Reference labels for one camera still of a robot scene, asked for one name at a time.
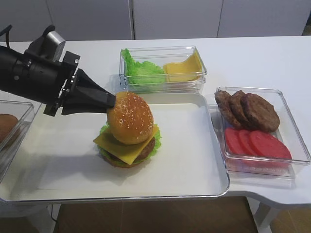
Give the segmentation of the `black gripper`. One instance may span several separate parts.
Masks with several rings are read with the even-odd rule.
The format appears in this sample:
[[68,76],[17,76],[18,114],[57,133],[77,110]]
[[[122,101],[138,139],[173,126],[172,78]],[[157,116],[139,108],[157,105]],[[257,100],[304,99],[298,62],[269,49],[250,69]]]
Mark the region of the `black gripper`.
[[[74,75],[80,56],[66,51],[63,61],[59,62],[28,51],[24,55],[28,61],[23,70],[24,97],[45,104],[44,114],[53,117],[61,106],[63,86]],[[115,101],[115,95],[96,84],[82,69],[77,69],[71,99],[64,101],[61,114],[106,113],[106,108],[113,108]]]

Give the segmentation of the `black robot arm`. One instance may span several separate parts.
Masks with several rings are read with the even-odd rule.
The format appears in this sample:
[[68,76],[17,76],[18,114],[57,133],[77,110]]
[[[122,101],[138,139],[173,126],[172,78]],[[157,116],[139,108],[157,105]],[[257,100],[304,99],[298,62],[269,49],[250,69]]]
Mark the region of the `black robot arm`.
[[77,67],[80,57],[67,51],[62,62],[0,48],[0,89],[46,105],[44,114],[106,113],[115,95],[97,85]]

